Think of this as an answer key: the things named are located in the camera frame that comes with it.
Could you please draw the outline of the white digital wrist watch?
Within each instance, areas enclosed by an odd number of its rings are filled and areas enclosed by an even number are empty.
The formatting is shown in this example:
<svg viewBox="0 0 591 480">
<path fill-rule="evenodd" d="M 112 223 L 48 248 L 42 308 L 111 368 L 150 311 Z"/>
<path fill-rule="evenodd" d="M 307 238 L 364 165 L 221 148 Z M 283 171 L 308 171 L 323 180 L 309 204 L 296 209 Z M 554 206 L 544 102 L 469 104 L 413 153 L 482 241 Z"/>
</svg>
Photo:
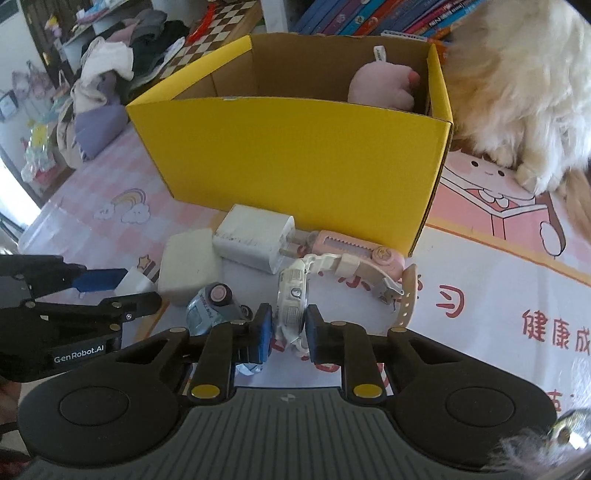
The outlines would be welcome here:
<svg viewBox="0 0 591 480">
<path fill-rule="evenodd" d="M 304 311 L 308 308 L 308 276 L 332 272 L 338 277 L 360 277 L 372 287 L 375 298 L 387 305 L 399 303 L 391 329 L 404 332 L 411 322 L 418 293 L 418 269 L 415 264 L 403 270 L 402 279 L 394 280 L 381 267 L 352 254 L 308 254 L 280 272 L 276 301 L 276 336 L 303 356 L 310 354 L 304 332 Z"/>
</svg>

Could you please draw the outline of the white foam block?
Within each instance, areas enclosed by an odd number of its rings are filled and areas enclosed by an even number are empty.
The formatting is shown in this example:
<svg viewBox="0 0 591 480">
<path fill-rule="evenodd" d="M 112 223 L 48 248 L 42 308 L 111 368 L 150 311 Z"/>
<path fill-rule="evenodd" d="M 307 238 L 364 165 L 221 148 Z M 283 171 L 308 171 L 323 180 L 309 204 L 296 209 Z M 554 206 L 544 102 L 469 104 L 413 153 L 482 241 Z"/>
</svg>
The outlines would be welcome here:
<svg viewBox="0 0 591 480">
<path fill-rule="evenodd" d="M 171 236 L 163 250 L 157 292 L 174 306 L 186 306 L 208 284 L 222 281 L 222 264 L 209 228 Z"/>
</svg>

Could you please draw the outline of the white power adapter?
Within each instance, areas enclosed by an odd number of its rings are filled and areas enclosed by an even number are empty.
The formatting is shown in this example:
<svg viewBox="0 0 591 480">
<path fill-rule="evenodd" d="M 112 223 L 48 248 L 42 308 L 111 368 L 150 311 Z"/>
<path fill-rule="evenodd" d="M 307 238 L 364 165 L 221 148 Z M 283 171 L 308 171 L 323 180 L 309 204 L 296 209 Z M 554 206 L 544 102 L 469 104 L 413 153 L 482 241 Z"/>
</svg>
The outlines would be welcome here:
<svg viewBox="0 0 591 480">
<path fill-rule="evenodd" d="M 318 231 L 297 229 L 293 216 L 235 204 L 213 233 L 212 245 L 226 260 L 274 275 L 284 257 L 297 258 L 317 236 Z"/>
</svg>

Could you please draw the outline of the pink utility knife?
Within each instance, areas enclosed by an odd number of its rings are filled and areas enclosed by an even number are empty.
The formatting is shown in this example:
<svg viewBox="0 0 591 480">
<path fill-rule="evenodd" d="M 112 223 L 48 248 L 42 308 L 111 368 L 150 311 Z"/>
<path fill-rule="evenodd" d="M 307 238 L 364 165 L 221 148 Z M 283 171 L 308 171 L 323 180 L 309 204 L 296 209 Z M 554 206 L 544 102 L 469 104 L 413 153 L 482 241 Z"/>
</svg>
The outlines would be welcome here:
<svg viewBox="0 0 591 480">
<path fill-rule="evenodd" d="M 370 241 L 342 233 L 322 230 L 308 234 L 308 251 L 314 254 L 351 254 L 369 261 L 388 273 L 394 280 L 400 280 L 405 269 L 405 257 L 398 251 Z"/>
</svg>

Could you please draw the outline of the pile of clothes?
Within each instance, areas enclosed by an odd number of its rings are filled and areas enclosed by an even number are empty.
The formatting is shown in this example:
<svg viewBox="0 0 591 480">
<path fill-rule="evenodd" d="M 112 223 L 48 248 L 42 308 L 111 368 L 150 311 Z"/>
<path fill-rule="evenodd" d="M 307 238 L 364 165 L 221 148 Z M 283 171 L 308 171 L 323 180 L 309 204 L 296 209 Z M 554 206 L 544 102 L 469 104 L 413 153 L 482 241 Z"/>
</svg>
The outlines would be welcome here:
<svg viewBox="0 0 591 480">
<path fill-rule="evenodd" d="M 76 81 L 56 125 L 57 149 L 78 169 L 98 156 L 129 122 L 125 106 L 184 46 L 189 27 L 147 8 L 101 32 L 82 49 Z"/>
</svg>

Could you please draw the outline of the pink checkered table mat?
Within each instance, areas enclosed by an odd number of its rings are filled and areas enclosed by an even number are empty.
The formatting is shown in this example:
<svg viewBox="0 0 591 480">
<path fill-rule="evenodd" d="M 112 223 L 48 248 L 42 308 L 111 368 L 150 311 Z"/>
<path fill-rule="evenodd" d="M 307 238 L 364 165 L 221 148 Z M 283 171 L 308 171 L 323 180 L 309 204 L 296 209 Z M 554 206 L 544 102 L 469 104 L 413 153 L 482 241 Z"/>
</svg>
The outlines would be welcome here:
<svg viewBox="0 0 591 480">
<path fill-rule="evenodd" d="M 174 200 L 128 129 L 65 182 L 18 246 L 156 278 L 169 237 L 221 218 Z M 535 383 L 558 411 L 589 404 L 590 248 L 557 199 L 454 151 L 413 262 L 415 331 Z"/>
</svg>

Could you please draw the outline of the yellow cardboard box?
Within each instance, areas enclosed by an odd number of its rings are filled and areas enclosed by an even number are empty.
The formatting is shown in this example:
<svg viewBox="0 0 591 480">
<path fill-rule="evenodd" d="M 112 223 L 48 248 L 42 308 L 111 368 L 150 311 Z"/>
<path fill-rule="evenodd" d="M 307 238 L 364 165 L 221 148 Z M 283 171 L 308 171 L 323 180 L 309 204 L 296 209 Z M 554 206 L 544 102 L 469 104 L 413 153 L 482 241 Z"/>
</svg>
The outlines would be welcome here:
<svg viewBox="0 0 591 480">
<path fill-rule="evenodd" d="M 349 103 L 374 49 L 421 78 L 410 112 Z M 242 204 L 411 256 L 453 134 L 433 44 L 398 37 L 249 35 L 184 66 L 129 103 L 171 195 Z"/>
</svg>

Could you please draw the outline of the pink plush toy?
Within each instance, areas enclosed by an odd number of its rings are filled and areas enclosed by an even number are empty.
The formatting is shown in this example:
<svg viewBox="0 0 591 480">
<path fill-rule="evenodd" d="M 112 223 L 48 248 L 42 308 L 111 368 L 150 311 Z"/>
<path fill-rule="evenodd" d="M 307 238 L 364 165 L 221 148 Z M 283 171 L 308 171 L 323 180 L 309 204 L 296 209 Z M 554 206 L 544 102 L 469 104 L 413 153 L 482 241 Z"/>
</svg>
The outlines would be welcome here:
<svg viewBox="0 0 591 480">
<path fill-rule="evenodd" d="M 348 102 L 411 112 L 421 76 L 412 67 L 388 61 L 386 47 L 374 47 L 374 61 L 360 67 L 349 83 Z"/>
</svg>

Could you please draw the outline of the red ribbon on chessboard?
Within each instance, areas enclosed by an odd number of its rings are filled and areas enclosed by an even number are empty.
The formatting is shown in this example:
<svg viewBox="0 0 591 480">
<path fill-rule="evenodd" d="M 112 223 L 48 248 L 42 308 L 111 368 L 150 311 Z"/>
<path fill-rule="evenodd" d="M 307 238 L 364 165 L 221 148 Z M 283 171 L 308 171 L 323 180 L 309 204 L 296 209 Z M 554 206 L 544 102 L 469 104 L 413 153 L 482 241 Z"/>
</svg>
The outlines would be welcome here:
<svg viewBox="0 0 591 480">
<path fill-rule="evenodd" d="M 197 42 L 197 40 L 199 40 L 206 33 L 208 28 L 211 27 L 211 23 L 215 15 L 215 10 L 216 3 L 214 1 L 208 2 L 204 18 L 201 19 L 200 23 L 197 25 L 197 28 L 193 29 L 190 32 L 190 34 L 186 37 L 186 45 L 192 45 L 195 42 Z"/>
</svg>

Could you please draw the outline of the wooden chess board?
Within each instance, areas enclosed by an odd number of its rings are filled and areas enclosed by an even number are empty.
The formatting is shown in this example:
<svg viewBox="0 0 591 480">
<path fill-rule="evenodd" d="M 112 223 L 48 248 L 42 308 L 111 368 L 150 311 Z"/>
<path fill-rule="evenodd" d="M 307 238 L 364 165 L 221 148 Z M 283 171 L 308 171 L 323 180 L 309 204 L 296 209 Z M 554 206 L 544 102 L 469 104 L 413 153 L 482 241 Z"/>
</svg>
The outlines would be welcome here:
<svg viewBox="0 0 591 480">
<path fill-rule="evenodd" d="M 214 19 L 206 33 L 192 45 L 184 45 L 169 60 L 157 80 L 163 80 L 186 65 L 208 55 L 232 41 L 252 34 L 263 22 L 263 8 L 259 1 L 238 3 L 217 2 Z"/>
</svg>

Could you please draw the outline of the fluffy cream orange cat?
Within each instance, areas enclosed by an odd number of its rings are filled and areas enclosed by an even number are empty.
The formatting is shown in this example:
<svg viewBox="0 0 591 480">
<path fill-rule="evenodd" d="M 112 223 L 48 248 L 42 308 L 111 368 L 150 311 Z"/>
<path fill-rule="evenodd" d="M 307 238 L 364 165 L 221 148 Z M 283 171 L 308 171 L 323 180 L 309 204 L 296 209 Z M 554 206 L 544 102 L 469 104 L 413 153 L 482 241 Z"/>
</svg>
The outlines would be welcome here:
<svg viewBox="0 0 591 480">
<path fill-rule="evenodd" d="M 457 139 L 560 196 L 590 235 L 590 24 L 567 1 L 486 1 L 444 65 Z"/>
</svg>

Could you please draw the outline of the row of books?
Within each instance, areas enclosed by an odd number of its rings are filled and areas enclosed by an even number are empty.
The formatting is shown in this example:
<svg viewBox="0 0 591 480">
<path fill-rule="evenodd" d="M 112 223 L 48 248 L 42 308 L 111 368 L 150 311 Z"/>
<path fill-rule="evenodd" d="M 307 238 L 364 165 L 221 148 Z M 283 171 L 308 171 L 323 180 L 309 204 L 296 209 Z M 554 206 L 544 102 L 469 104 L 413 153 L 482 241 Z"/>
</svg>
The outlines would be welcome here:
<svg viewBox="0 0 591 480">
<path fill-rule="evenodd" d="M 304 10 L 290 30 L 329 36 L 400 33 L 443 40 L 481 5 L 473 0 L 304 1 Z"/>
</svg>

